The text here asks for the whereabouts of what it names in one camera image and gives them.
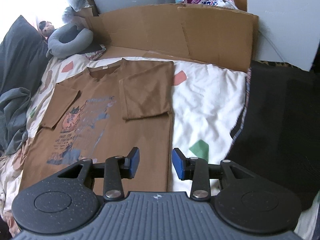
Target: white cable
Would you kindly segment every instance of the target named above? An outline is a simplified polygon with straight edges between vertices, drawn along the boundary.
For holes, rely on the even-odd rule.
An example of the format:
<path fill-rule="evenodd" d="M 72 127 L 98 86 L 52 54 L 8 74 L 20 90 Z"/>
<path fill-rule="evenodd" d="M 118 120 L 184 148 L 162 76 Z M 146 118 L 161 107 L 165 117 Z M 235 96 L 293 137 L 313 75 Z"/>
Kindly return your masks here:
<path fill-rule="evenodd" d="M 276 52 L 276 54 L 278 54 L 279 58 L 282 60 L 282 62 L 286 62 L 284 60 L 284 58 L 282 57 L 281 53 L 278 51 L 278 48 L 276 47 L 276 45 L 266 36 L 264 35 L 260 30 L 258 30 L 259 33 L 267 40 L 267 42 L 269 42 L 269 44 L 271 45 L 271 47 L 274 49 L 274 51 Z"/>
<path fill-rule="evenodd" d="M 237 10 L 239 10 L 238 9 L 238 7 L 232 2 L 232 1 L 230 1 L 230 0 L 223 0 L 224 2 L 227 2 L 227 3 L 229 3 L 229 4 L 231 4 L 232 6 L 233 6 L 233 8 L 234 9 L 237 9 Z"/>

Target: metal pivot screw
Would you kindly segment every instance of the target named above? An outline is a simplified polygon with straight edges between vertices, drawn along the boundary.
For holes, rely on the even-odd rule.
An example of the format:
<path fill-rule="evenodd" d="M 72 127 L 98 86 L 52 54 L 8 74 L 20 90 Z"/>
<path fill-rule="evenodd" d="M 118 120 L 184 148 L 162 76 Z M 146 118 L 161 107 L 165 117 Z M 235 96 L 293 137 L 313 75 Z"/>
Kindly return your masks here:
<path fill-rule="evenodd" d="M 207 196 L 209 195 L 209 193 L 207 192 L 207 191 L 205 191 L 205 190 L 195 190 L 194 192 L 193 192 L 193 196 L 195 197 L 195 198 L 206 198 Z"/>
<path fill-rule="evenodd" d="M 108 198 L 118 198 L 121 196 L 121 192 L 117 189 L 112 189 L 106 192 L 106 197 Z"/>

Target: stuffed animal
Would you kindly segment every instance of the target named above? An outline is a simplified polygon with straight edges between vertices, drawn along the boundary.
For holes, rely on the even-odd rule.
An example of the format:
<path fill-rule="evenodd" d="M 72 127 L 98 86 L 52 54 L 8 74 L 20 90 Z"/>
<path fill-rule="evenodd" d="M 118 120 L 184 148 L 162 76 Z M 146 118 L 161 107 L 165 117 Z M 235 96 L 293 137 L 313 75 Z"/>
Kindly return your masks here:
<path fill-rule="evenodd" d="M 50 35 L 56 30 L 51 22 L 42 21 L 39 23 L 39 29 L 42 32 L 42 36 L 45 38 L 49 38 Z"/>

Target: dark gray pillow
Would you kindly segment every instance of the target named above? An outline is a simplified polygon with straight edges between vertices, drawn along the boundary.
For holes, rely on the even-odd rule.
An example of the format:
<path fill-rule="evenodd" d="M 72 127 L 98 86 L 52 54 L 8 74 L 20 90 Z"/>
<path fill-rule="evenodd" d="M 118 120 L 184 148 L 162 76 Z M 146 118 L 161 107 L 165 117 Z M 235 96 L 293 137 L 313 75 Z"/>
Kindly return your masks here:
<path fill-rule="evenodd" d="M 0 95 L 23 87 L 33 96 L 50 60 L 47 50 L 41 34 L 20 15 L 0 44 Z"/>

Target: gray blanket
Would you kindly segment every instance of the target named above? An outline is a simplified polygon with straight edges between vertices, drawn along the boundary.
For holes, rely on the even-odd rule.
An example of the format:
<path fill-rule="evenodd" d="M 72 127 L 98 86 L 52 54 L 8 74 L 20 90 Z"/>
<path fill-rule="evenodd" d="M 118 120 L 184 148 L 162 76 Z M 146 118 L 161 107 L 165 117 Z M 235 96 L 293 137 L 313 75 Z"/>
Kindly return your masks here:
<path fill-rule="evenodd" d="M 0 145 L 6 155 L 17 152 L 28 138 L 30 90 L 13 88 L 0 96 Z"/>

